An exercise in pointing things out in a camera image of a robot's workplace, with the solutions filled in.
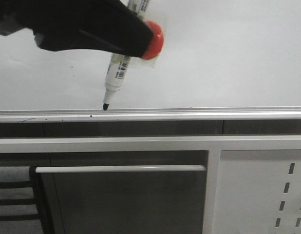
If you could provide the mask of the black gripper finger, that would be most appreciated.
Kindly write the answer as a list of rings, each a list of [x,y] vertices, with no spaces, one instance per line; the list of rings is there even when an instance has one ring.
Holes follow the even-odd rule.
[[[138,58],[153,38],[119,0],[0,0],[0,35],[22,29],[47,51],[90,49]]]

